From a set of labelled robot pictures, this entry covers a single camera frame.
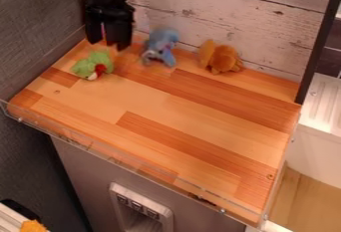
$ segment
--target stuffed toy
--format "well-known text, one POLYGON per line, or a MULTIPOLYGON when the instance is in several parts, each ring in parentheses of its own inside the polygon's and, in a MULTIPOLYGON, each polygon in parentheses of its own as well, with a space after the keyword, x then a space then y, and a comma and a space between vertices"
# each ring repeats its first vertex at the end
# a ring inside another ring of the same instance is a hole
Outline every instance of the stuffed toy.
POLYGON ((152 60, 162 61, 168 67, 174 67, 175 57, 171 49, 178 42, 179 36, 176 30, 157 29, 150 34, 150 38, 145 42, 142 59, 148 65, 152 60))
POLYGON ((28 220, 21 224, 20 232, 47 232, 47 229, 36 220, 28 220))
POLYGON ((103 73, 111 74, 114 64, 107 52, 92 52, 88 59, 80 60, 71 71, 80 78, 93 81, 103 73))
POLYGON ((228 71, 239 72, 242 68, 242 62, 234 48, 227 45, 217 46, 212 40, 204 42, 198 54, 200 65, 209 68, 214 75, 228 71))

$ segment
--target green plush toy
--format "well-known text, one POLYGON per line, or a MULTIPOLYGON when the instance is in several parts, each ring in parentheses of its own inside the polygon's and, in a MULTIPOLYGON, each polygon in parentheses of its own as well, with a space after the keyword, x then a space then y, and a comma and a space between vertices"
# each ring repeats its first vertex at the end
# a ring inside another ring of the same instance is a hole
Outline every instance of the green plush toy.
POLYGON ((92 52, 88 59, 80 60, 71 71, 80 78, 93 81, 103 73, 111 74, 114 70, 114 63, 108 52, 92 52))

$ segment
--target blue plush toy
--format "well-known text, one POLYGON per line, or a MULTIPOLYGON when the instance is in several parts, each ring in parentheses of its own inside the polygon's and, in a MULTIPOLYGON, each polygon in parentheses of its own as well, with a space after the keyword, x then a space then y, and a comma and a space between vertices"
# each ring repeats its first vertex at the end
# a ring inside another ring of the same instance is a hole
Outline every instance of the blue plush toy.
POLYGON ((151 60, 161 60, 169 67, 175 66, 175 57, 171 49, 178 42, 178 32, 172 29, 157 29, 150 34, 145 42, 145 51, 142 55, 145 64, 151 60))

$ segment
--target wooden floor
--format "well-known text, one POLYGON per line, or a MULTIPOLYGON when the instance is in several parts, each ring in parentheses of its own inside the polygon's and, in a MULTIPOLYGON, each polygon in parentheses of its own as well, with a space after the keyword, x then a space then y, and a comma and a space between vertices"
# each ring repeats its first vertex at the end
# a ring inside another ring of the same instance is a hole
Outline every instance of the wooden floor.
POLYGON ((287 168, 270 220, 295 232, 340 232, 341 189, 287 168))
POLYGON ((38 120, 11 113, 257 223, 297 122, 298 85, 251 70, 214 76, 182 50, 175 69, 144 67, 141 44, 119 56, 110 49, 112 75, 70 73, 105 49, 81 42, 11 101, 38 120))

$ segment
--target red toy part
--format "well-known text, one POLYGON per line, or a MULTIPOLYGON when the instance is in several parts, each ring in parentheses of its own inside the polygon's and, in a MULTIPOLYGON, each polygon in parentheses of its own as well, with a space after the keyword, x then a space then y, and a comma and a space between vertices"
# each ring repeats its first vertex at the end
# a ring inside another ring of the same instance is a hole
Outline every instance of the red toy part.
POLYGON ((107 70, 106 65, 98 64, 96 65, 95 72, 97 74, 97 78, 100 77, 107 70))

